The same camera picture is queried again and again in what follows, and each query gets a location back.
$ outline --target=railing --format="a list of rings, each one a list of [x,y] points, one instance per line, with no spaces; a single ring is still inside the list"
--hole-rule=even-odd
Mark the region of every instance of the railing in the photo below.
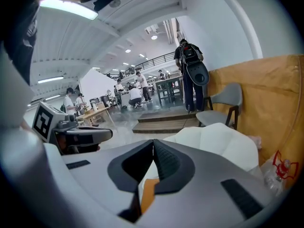
[[[170,62],[170,61],[174,60],[174,54],[175,54],[174,52],[171,52],[166,55],[162,55],[160,57],[146,61],[144,63],[136,65],[135,67],[129,68],[125,72],[121,72],[121,74],[123,75],[123,78],[125,78],[125,77],[135,74],[136,72],[140,72],[142,70],[151,68],[153,66],[156,66],[156,65],[159,65],[162,63]]]

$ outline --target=black backpack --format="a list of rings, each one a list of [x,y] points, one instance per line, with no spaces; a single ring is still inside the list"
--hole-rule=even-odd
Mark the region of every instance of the black backpack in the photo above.
[[[63,100],[63,104],[62,106],[60,107],[60,110],[64,113],[66,113],[66,107],[65,107],[65,99]]]

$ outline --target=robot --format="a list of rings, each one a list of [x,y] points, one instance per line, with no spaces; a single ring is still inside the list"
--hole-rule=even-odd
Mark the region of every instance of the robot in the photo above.
[[[62,155],[97,151],[101,142],[113,136],[110,129],[78,126],[75,116],[44,102],[39,103],[32,129],[43,141],[55,145]]]

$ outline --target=backpack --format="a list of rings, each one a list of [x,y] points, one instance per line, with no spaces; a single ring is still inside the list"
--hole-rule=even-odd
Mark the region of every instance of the backpack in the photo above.
[[[63,105],[60,107],[60,110],[64,113],[66,113],[66,107],[65,107],[65,99],[63,100]]]
[[[181,61],[185,65],[189,65],[195,62],[200,62],[200,53],[192,44],[186,44],[181,47]]]

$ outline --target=wooden table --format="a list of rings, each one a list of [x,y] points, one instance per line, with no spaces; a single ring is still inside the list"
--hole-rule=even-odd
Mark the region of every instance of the wooden table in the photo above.
[[[182,95],[182,87],[181,87],[181,80],[180,80],[181,78],[182,78],[182,76],[177,76],[174,78],[168,78],[166,80],[160,80],[155,83],[160,104],[162,104],[162,99],[168,99],[169,102],[174,101],[175,94],[179,94],[180,98],[182,99],[183,95]],[[179,92],[174,93],[174,89],[172,88],[171,83],[176,82],[176,81],[178,82]],[[161,85],[165,85],[165,89],[160,90],[158,88],[158,86],[161,86]]]
[[[105,108],[97,110],[96,112],[92,112],[90,114],[81,115],[81,116],[77,117],[76,119],[84,121],[85,124],[88,125],[88,126],[92,126],[92,122],[95,123],[94,117],[106,114],[106,116],[109,117],[110,122],[114,125],[114,128],[117,129],[116,126],[115,126],[115,123],[113,122],[113,120],[112,120],[112,118],[111,118],[111,116],[110,116],[110,114],[108,112],[109,108],[110,107],[105,107]]]

